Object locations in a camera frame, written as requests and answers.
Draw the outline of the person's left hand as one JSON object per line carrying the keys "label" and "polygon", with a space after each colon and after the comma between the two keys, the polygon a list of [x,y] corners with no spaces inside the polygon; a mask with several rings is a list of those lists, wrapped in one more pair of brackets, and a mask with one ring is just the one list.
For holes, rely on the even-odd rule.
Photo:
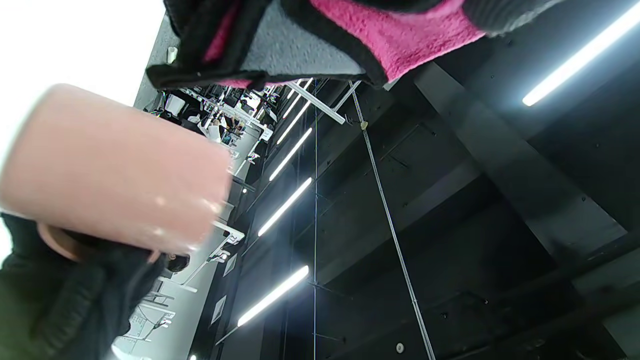
{"label": "person's left hand", "polygon": [[[348,5],[393,14],[432,14],[448,7],[448,0],[348,0]],[[500,35],[522,27],[557,0],[462,0],[466,18],[480,32]],[[165,0],[171,29],[180,40],[182,62],[213,63],[226,46],[224,22],[234,19],[237,0]]]}

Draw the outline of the person's right hand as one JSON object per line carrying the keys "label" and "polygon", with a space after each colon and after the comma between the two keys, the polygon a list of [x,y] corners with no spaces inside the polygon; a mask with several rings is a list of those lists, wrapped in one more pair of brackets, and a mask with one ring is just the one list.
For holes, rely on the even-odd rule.
{"label": "person's right hand", "polygon": [[12,242],[1,266],[3,360],[105,360],[169,262],[167,253],[70,230],[78,260],[46,244],[35,221],[1,214]]}

